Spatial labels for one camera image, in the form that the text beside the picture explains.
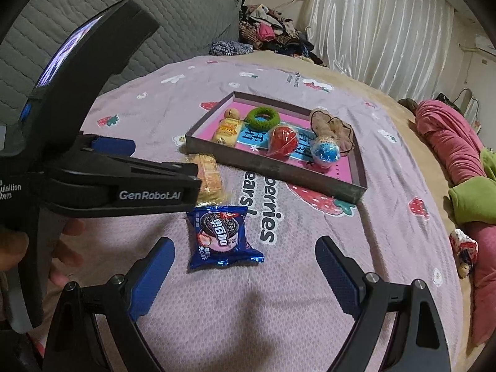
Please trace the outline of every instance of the yellow mattress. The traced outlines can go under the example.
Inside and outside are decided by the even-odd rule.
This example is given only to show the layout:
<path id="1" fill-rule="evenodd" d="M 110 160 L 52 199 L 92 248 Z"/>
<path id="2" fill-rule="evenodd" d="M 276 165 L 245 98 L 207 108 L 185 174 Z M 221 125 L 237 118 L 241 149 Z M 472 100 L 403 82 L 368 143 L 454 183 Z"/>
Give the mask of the yellow mattress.
<path id="1" fill-rule="evenodd" d="M 227 57 L 227 59 L 260 64 L 286 71 L 298 71 L 305 77 L 323 81 L 380 104 L 391 117 L 398 132 L 408 144 L 413 157 L 417 161 L 418 167 L 423 173 L 423 177 L 427 182 L 427 186 L 431 191 L 445 224 L 446 238 L 456 228 L 453 221 L 453 208 L 448 198 L 449 178 L 446 171 L 438 162 L 428 145 L 416 134 L 415 117 L 406 108 L 396 103 L 393 98 L 346 75 L 331 71 L 328 68 L 269 51 L 256 51 L 244 56 Z M 458 354 L 457 363 L 452 368 L 454 372 L 466 372 L 483 349 L 483 346 L 473 348 L 469 340 L 472 314 L 472 285 L 468 278 L 461 280 L 460 285 L 463 295 L 463 320 L 460 320 L 460 323 L 463 323 L 463 345 Z"/>

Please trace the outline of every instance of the human hand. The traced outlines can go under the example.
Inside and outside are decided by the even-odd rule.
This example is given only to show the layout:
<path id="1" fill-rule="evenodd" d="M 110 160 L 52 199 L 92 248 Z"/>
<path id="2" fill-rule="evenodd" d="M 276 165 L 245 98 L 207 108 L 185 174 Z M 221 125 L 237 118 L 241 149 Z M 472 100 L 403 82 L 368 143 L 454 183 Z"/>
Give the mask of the human hand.
<path id="1" fill-rule="evenodd" d="M 85 224 L 80 219 L 69 219 L 65 224 L 63 234 L 78 236 L 84 232 Z M 13 232 L 4 229 L 0 231 L 0 271 L 7 271 L 22 260 L 29 245 L 28 236 L 24 232 Z M 80 267 L 83 258 L 79 253 L 70 249 L 62 241 L 58 241 L 53 253 L 53 258 L 71 267 Z M 50 280 L 55 285 L 63 288 L 68 282 L 66 277 L 55 265 L 50 267 Z"/>

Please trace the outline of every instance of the white curtain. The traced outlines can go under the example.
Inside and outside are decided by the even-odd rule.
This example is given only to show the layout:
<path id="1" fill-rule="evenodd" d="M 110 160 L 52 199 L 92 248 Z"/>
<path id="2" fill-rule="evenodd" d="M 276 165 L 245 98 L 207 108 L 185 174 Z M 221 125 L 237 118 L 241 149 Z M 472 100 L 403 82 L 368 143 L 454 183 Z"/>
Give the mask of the white curtain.
<path id="1" fill-rule="evenodd" d="M 314 52 L 333 70 L 395 99 L 432 98 L 454 9 L 445 0 L 308 0 Z"/>

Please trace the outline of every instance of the green knitted ring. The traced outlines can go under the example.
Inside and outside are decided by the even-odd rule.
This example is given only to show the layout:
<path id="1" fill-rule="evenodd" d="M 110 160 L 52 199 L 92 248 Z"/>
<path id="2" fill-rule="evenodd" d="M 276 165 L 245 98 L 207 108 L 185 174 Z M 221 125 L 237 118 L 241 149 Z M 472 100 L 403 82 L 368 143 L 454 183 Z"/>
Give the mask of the green knitted ring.
<path id="1" fill-rule="evenodd" d="M 263 117 L 265 120 L 257 119 L 257 117 Z M 281 118 L 274 109 L 261 107 L 251 110 L 245 122 L 252 130 L 267 132 L 272 127 L 276 127 L 281 122 Z"/>

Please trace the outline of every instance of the headboard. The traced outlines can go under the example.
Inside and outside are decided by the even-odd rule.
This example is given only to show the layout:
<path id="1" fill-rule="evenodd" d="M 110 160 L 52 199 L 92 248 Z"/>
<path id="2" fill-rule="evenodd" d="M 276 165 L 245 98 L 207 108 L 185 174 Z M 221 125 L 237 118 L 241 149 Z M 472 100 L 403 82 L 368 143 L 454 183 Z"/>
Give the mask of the headboard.
<path id="1" fill-rule="evenodd" d="M 67 36 L 118 1 L 29 2 L 0 45 L 0 124 L 17 120 L 27 95 Z M 166 64 L 208 54 L 212 41 L 238 38 L 241 0 L 134 1 L 150 11 L 160 28 L 134 54 L 125 70 L 108 80 L 102 93 Z"/>

